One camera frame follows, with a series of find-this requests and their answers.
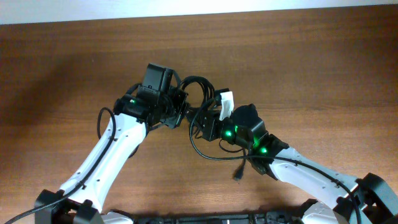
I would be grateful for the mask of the black USB cable long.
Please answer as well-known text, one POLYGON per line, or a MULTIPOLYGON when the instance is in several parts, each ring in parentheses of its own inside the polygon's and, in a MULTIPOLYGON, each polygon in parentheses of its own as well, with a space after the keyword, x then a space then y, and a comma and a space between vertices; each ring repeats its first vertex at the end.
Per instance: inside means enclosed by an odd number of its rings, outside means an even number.
MULTIPOLYGON (((208 80, 207 80, 206 78, 204 78, 204 77, 199 77, 199 76, 188 76, 188 77, 184 78, 184 79, 181 81, 180 88, 181 88, 181 90, 185 90, 186 87, 188 87, 189 85, 194 84, 194 83, 199 84, 199 86, 200 86, 200 88, 201 88, 201 90, 202 90, 202 93, 203 93, 203 100, 202 100, 201 105, 205 104, 207 100, 210 100, 211 98, 214 97, 214 95, 215 95, 215 88, 214 88, 213 84, 211 84, 211 82, 208 81, 208 80)), ((189 106, 188 112, 196 113, 196 110, 198 110, 198 109, 199 109, 199 107, 192 107, 192 106, 189 106)), ((195 139, 200 139, 201 136, 198 136, 198 133, 200 133, 200 131, 202 131, 202 129, 203 129, 202 126, 203 126, 203 125, 200 126, 201 124, 199 124, 198 121, 196 121, 196 122, 197 122, 197 124, 194 125, 196 129, 194 129, 191 133, 195 135, 195 136, 194 136, 195 139)), ((229 152, 229 153, 238 153, 238 152, 241 152, 241 151, 242 151, 242 152, 243 152, 243 156, 246 156, 246 155, 247 155, 247 154, 246 154, 246 150, 243 149, 243 148, 238 149, 238 150, 235 150, 235 151, 231 151, 231 150, 225 149, 225 148, 221 145, 221 140, 219 141, 219 144, 218 144, 218 145, 219 145, 220 149, 222 149, 222 150, 225 151, 225 152, 229 152)), ((242 160, 242 163, 239 165, 239 167, 236 169, 236 171, 235 171, 234 174, 233 174, 233 179, 234 179, 235 181, 239 181, 239 180, 241 180, 241 179, 243 178, 245 165, 246 165, 246 159, 243 159, 243 160, 242 160)))

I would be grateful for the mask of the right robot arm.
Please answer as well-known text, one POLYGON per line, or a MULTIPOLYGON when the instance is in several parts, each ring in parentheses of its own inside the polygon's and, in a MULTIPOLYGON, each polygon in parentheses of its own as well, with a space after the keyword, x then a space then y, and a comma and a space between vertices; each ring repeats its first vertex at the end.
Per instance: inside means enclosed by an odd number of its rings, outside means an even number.
POLYGON ((301 155, 268 132, 253 104, 234 111, 211 110, 208 101, 190 126, 203 139, 220 139, 244 150, 241 157, 261 175, 298 187, 314 197, 292 217, 299 223, 397 223, 397 195, 376 174, 359 178, 329 169, 301 155))

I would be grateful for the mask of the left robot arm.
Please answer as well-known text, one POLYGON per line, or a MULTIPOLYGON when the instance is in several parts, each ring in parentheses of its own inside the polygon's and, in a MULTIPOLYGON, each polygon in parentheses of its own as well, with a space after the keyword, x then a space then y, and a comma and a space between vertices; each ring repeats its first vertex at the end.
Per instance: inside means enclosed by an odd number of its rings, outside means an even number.
POLYGON ((43 190, 35 201, 35 223, 133 223, 121 212, 102 214, 106 196, 126 161, 150 131, 179 126, 187 94, 171 68, 148 64, 144 79, 109 111, 105 131, 78 170, 58 192, 43 190))

